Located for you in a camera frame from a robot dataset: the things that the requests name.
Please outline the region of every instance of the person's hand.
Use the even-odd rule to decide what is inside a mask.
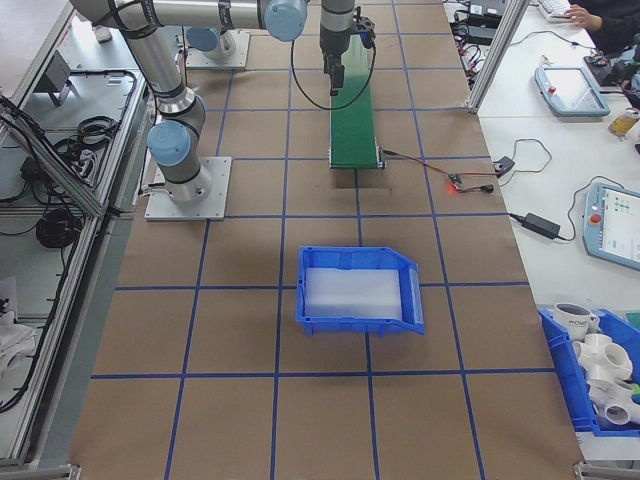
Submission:
[[[584,28],[588,32],[597,32],[602,28],[602,18],[591,15],[586,8],[579,5],[571,5],[565,14],[569,16],[572,25]]]

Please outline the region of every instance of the white mug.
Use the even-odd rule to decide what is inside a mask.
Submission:
[[[584,341],[587,333],[597,332],[600,318],[591,310],[572,303],[556,303],[553,319],[567,329],[569,338]]]

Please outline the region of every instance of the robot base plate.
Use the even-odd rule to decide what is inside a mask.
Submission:
[[[222,220],[227,205],[229,178],[231,176],[231,157],[202,157],[203,168],[209,170],[212,177],[211,192],[197,202],[174,202],[164,190],[153,191],[149,195],[149,204],[145,218],[147,220]],[[154,182],[164,182],[162,172],[158,170]]]
[[[227,35],[232,35],[236,41],[236,49],[222,63],[205,56],[201,51],[190,49],[187,57],[189,70],[227,70],[229,68],[246,68],[249,57],[249,42],[251,34],[240,30],[229,30]]]

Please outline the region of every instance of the blue plastic bin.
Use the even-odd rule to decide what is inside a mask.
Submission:
[[[305,315],[307,268],[397,270],[402,320]],[[383,336],[405,331],[424,335],[418,265],[385,247],[300,247],[296,321],[302,325],[307,335],[315,332],[375,332]]]
[[[602,333],[610,336],[629,354],[634,365],[632,379],[638,383],[640,331],[608,310],[593,310],[593,313],[600,317],[599,327]],[[574,430],[576,432],[592,432],[598,437],[640,437],[640,427],[636,425],[608,424],[604,426],[599,423],[593,404],[589,400],[585,373],[578,364],[569,333],[560,324],[554,322],[553,308],[541,308],[540,316]]]

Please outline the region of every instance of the white foam insert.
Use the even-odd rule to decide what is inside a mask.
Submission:
[[[305,316],[402,320],[397,270],[307,268]]]

